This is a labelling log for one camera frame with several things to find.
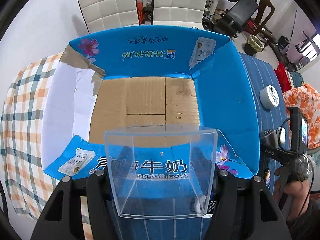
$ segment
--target orange checkered fabric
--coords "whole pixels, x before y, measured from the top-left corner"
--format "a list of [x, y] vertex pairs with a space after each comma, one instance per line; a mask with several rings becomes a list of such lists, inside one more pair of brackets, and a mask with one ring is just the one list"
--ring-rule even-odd
[[[58, 180], [41, 168], [42, 117], [49, 87], [62, 52], [45, 57], [19, 72], [4, 102], [0, 150], [5, 185], [18, 214], [38, 219]], [[81, 199], [84, 233], [93, 239], [86, 198]]]

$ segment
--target orange floral fabric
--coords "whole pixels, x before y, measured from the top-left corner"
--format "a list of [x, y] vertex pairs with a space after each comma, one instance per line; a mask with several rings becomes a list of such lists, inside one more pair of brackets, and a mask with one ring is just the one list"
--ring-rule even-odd
[[309, 126], [308, 148], [320, 147], [320, 94], [309, 84], [284, 92], [285, 105], [299, 107]]

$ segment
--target transparent acrylic box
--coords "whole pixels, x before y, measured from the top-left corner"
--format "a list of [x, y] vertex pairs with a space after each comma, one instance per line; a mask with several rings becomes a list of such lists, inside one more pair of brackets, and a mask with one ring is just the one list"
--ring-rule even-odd
[[120, 217], [182, 219], [207, 212], [218, 133], [196, 124], [106, 131], [112, 194]]

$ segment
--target cable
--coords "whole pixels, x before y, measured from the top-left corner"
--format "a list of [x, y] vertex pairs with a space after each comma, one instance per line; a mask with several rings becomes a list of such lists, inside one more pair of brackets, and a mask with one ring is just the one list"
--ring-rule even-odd
[[293, 22], [293, 27], [292, 27], [291, 37], [290, 37], [290, 41], [289, 41], [289, 44], [288, 44], [288, 47], [287, 47], [286, 52], [288, 52], [288, 49], [289, 49], [289, 47], [290, 47], [290, 43], [291, 43], [291, 40], [292, 40], [293, 30], [294, 30], [294, 25], [296, 24], [297, 11], [298, 11], [298, 10], [296, 10], [296, 14], [294, 15], [294, 22]]
[[302, 205], [302, 207], [301, 207], [301, 209], [300, 209], [300, 212], [299, 212], [299, 214], [298, 214], [298, 216], [297, 216], [297, 218], [296, 218], [296, 221], [293, 223], [293, 225], [292, 225], [292, 227], [290, 227], [290, 229], [292, 229], [292, 228], [296, 225], [296, 223], [297, 223], [297, 221], [298, 221], [298, 217], [301, 215], [302, 210], [303, 210], [303, 207], [304, 207], [304, 205], [306, 204], [306, 202], [307, 202], [307, 200], [308, 200], [308, 197], [309, 197], [309, 195], [310, 195], [311, 188], [312, 188], [312, 185], [313, 185], [313, 180], [314, 180], [314, 178], [315, 178], [315, 170], [313, 169], [312, 163], [311, 163], [311, 169], [312, 169], [312, 180], [311, 180], [311, 184], [310, 184], [310, 188], [309, 188], [308, 194], [307, 194], [307, 196], [306, 196], [306, 199], [304, 200], [304, 203], [303, 203], [303, 205]]
[[222, 13], [214, 13], [214, 14], [210, 14], [210, 15], [204, 15], [203, 17], [211, 17], [211, 16], [214, 16], [214, 15], [222, 15]]
[[281, 150], [283, 150], [284, 152], [286, 153], [290, 153], [290, 154], [296, 154], [296, 155], [303, 155], [303, 153], [298, 153], [298, 152], [294, 152], [294, 151], [289, 151], [289, 150], [286, 150], [282, 147], [281, 145], [281, 142], [280, 142], [280, 135], [281, 135], [281, 131], [282, 129], [284, 128], [284, 125], [286, 124], [286, 122], [290, 121], [291, 118], [287, 118], [284, 120], [284, 122], [282, 123], [281, 127], [280, 127], [280, 130], [279, 130], [279, 134], [278, 134], [278, 144], [279, 144], [279, 147]]

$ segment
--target white leather chair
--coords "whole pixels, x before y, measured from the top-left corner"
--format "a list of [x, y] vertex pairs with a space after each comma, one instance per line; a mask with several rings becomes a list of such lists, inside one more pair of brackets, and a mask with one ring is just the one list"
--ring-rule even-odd
[[78, 0], [89, 33], [139, 25], [136, 0]]
[[204, 29], [202, 17], [207, 0], [152, 0], [154, 25]]

